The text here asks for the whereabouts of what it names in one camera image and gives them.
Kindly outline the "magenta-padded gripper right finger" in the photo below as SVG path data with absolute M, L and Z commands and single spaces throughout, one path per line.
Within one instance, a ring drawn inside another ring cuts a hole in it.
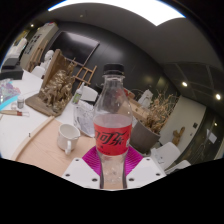
M 125 189 L 140 188 L 165 176 L 155 159 L 143 157 L 132 147 L 129 148 L 124 163 Z

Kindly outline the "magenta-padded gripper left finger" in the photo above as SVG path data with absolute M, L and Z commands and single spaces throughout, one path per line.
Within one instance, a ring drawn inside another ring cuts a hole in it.
M 62 177 L 84 188 L 99 189 L 101 162 L 95 147 L 82 158 L 75 157 Z

